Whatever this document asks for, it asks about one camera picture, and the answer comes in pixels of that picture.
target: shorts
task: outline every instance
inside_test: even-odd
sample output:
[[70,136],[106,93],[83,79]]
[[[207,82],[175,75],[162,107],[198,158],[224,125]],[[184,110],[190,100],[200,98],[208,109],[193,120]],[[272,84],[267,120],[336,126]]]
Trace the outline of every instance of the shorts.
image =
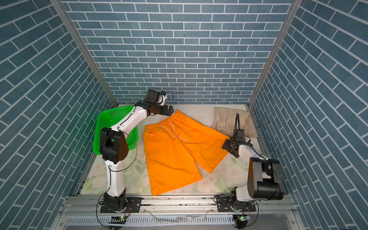
[[153,196],[202,179],[196,163],[211,173],[228,153],[228,136],[176,111],[157,124],[147,125],[144,145]]

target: green basket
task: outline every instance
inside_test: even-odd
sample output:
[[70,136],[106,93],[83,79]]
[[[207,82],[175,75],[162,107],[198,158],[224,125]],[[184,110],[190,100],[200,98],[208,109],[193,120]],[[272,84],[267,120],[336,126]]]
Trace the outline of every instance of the green basket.
[[[107,109],[102,111],[98,117],[96,122],[96,131],[95,131],[95,138],[93,140],[93,151],[95,154],[101,155],[100,153],[100,133],[101,130],[105,127],[110,128],[111,126],[118,123],[121,119],[123,119],[128,113],[130,113],[133,109],[133,106],[123,106],[113,109]],[[138,140],[138,131],[137,127],[129,133],[129,135],[134,139],[135,142]],[[127,143],[129,150],[135,148],[134,141],[128,137]]]

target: waistband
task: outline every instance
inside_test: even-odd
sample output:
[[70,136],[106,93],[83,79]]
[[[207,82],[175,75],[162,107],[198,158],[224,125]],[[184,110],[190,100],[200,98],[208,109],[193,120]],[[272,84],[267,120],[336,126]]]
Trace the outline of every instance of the waistband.
[[157,126],[160,126],[160,125],[162,125],[162,124],[164,124],[164,123],[167,123],[167,122],[169,122],[169,121],[171,121],[171,120],[173,120],[173,119],[176,119],[178,116],[180,116],[180,115],[184,115],[184,116],[186,116],[184,113],[182,113],[182,112],[180,112],[179,110],[177,110],[173,115],[171,115],[170,117],[168,117],[168,118],[166,118],[165,120],[163,120],[163,121],[160,121],[160,122],[158,122],[158,123],[156,123],[156,124],[151,124],[151,125],[146,125],[146,129],[152,129],[152,128],[155,128],[155,127],[157,127]]

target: brick wall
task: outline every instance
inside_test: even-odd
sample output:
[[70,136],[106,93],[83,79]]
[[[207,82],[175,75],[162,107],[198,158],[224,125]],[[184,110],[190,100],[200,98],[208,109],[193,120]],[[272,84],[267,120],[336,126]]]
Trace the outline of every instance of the brick wall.
[[368,229],[368,2],[304,0],[257,97],[306,229]]
[[119,103],[246,103],[292,0],[63,1]]
[[52,225],[109,107],[48,0],[0,1],[0,229]]

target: white drawstring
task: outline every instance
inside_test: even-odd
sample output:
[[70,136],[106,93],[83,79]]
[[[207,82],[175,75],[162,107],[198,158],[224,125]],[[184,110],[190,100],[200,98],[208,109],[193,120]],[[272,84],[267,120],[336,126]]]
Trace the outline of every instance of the white drawstring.
[[[165,126],[163,126],[163,125],[161,125],[161,126],[164,127],[170,133],[170,131]],[[171,133],[170,133],[170,135],[171,135]],[[172,135],[171,135],[171,137],[175,140],[175,138]]]
[[173,130],[174,130],[175,135],[176,135],[178,138],[185,140],[184,138],[181,138],[180,136],[178,136],[178,135],[176,134],[176,131],[175,131],[175,128],[174,128],[173,124],[172,124],[170,121],[169,121],[169,123],[170,123],[170,124],[171,124],[171,126],[173,127]]

